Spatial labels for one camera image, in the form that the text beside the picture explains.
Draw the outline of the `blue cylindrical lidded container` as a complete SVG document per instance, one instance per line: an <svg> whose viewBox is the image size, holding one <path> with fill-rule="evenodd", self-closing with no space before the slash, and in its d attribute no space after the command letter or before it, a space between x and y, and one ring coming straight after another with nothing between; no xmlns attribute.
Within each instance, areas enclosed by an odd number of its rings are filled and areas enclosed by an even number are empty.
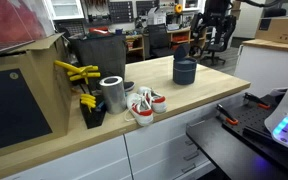
<svg viewBox="0 0 288 180"><path fill-rule="evenodd" d="M189 56L190 45L181 44L173 55L173 81L178 85L189 85L195 81L197 60Z"/></svg>

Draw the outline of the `white red sneaker left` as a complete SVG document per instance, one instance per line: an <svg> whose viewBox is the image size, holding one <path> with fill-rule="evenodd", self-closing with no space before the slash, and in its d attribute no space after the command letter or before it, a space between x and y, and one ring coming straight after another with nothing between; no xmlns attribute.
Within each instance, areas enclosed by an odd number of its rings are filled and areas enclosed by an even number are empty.
<svg viewBox="0 0 288 180"><path fill-rule="evenodd" d="M129 94L126 98L126 106L139 125L148 126L153 122L153 110L143 95Z"/></svg>

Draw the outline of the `white red sneaker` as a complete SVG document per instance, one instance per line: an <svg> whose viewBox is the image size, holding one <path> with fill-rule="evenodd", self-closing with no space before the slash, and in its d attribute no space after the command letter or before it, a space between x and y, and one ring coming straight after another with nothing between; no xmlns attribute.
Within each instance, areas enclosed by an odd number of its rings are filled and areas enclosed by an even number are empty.
<svg viewBox="0 0 288 180"><path fill-rule="evenodd" d="M153 122L153 110L143 95L129 94L126 98L126 106L139 125L148 126Z"/></svg>
<svg viewBox="0 0 288 180"><path fill-rule="evenodd" d="M167 109L166 97L149 87L141 86L138 94L144 95L155 113L164 113Z"/></svg>

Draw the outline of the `white red sneaker right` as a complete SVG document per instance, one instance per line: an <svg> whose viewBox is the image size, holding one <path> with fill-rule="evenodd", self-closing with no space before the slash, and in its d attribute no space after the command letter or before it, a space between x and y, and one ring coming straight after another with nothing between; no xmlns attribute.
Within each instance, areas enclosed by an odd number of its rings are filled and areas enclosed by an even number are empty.
<svg viewBox="0 0 288 180"><path fill-rule="evenodd" d="M166 97L149 87L141 86L138 94L144 95L155 113L164 113L167 109Z"/></svg>

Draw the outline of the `black office chair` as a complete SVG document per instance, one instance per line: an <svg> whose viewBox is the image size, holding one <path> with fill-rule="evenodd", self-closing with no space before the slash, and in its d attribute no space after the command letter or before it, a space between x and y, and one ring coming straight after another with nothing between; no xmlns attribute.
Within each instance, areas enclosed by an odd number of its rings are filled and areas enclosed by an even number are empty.
<svg viewBox="0 0 288 180"><path fill-rule="evenodd" d="M152 57L164 57L174 53L164 24L149 25L149 46Z"/></svg>
<svg viewBox="0 0 288 180"><path fill-rule="evenodd" d="M227 49L228 41L235 30L236 17L226 14L226 11L232 7L231 0L206 0L204 12L195 14L191 22L190 30L194 37L194 45L190 47L189 51L191 56L197 51L201 53L208 51L210 56L204 56L202 60L210 59L212 65L218 61L226 63L225 59L216 56L215 53ZM213 27L216 30L215 36L204 47L201 47L198 45L199 36L208 27Z"/></svg>

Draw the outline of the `dark grey fabric bag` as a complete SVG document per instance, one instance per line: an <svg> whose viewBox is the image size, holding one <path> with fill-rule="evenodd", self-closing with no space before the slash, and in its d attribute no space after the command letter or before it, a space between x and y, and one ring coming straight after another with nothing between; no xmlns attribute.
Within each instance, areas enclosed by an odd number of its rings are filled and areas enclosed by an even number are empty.
<svg viewBox="0 0 288 180"><path fill-rule="evenodd" d="M99 78L90 78L89 87L96 89L97 83L108 76L125 76L126 38L123 35L109 35L87 38L72 36L70 45L82 66L94 65L101 74Z"/></svg>

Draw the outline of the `black tool holder block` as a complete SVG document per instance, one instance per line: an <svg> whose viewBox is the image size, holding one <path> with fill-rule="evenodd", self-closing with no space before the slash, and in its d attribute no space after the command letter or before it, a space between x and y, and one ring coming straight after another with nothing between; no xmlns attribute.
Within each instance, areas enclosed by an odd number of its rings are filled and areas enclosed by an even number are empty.
<svg viewBox="0 0 288 180"><path fill-rule="evenodd" d="M89 109L87 105L80 104L80 110L88 129L101 126L107 111L104 97L96 97L96 107Z"/></svg>

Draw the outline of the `wooden shelf unit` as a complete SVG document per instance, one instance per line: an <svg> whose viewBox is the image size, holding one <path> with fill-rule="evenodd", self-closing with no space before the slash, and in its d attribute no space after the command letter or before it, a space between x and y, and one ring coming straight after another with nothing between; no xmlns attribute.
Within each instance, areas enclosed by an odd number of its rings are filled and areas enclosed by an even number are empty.
<svg viewBox="0 0 288 180"><path fill-rule="evenodd" d="M191 32L188 28L167 31L167 34L171 43L170 47L173 51L175 51L179 45L192 41ZM156 58L150 55L149 33L127 35L126 41L128 45L128 63Z"/></svg>

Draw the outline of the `white drawer cabinet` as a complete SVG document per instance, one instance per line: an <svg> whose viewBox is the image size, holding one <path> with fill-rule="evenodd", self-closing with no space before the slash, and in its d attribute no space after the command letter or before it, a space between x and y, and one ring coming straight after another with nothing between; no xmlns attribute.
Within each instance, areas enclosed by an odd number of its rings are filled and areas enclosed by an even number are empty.
<svg viewBox="0 0 288 180"><path fill-rule="evenodd" d="M237 106L240 93L142 127L3 180L188 180L215 169L186 128Z"/></svg>

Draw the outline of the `orange black clamp near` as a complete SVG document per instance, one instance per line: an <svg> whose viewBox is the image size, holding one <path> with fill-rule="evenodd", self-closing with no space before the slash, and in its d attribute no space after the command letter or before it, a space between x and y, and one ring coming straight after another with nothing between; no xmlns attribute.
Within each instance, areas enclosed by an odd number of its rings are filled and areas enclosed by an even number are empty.
<svg viewBox="0 0 288 180"><path fill-rule="evenodd" d="M231 125L237 125L238 120L234 118L221 104L216 105L216 109L225 116L225 120Z"/></svg>

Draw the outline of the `orange black clamp far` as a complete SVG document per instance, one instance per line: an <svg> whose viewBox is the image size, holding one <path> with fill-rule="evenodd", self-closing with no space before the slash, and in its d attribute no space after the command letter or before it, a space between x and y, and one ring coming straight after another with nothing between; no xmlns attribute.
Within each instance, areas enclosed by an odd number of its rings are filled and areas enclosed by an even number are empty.
<svg viewBox="0 0 288 180"><path fill-rule="evenodd" d="M270 107L271 107L269 104L262 101L259 97L255 96L251 93L248 93L248 92L246 92L244 94L244 99L255 102L258 105L258 107L261 107L261 108L266 109L266 110L270 109Z"/></svg>

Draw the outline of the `large cardboard box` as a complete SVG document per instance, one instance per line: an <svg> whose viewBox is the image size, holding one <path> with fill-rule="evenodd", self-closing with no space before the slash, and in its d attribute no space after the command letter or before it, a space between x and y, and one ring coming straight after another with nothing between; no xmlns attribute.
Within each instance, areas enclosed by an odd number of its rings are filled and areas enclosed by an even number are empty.
<svg viewBox="0 0 288 180"><path fill-rule="evenodd" d="M60 34L0 57L0 156L67 133L71 84L54 64L65 58Z"/></svg>

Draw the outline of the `cardboard box on counter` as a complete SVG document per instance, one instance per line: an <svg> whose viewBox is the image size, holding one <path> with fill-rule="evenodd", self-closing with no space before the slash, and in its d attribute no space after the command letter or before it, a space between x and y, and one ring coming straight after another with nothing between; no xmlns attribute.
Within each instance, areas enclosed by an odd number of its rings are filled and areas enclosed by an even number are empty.
<svg viewBox="0 0 288 180"><path fill-rule="evenodd" d="M288 44L288 16L262 18L255 38Z"/></svg>

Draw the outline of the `yellow handled tool set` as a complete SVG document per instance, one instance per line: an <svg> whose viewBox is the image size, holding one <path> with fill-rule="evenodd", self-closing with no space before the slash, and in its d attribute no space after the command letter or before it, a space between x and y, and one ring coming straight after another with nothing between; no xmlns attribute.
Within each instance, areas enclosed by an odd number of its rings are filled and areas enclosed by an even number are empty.
<svg viewBox="0 0 288 180"><path fill-rule="evenodd" d="M97 66L88 65L76 67L59 60L55 60L54 64L67 69L67 75L69 76L70 81L84 79L86 83L89 83L89 78L101 76L101 73L99 72L99 68Z"/></svg>

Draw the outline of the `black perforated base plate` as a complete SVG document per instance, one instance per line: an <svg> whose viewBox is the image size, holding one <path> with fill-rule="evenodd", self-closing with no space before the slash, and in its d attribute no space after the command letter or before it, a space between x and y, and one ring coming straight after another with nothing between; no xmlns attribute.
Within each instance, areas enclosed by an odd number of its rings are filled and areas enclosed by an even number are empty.
<svg viewBox="0 0 288 180"><path fill-rule="evenodd" d="M245 104L229 110L229 113L238 120L238 124L231 125L225 120L223 126L269 161L288 172L288 148L275 142L264 124L265 119L276 109L278 101L270 95L260 99L269 104L270 109L263 109L255 102L244 99Z"/></svg>

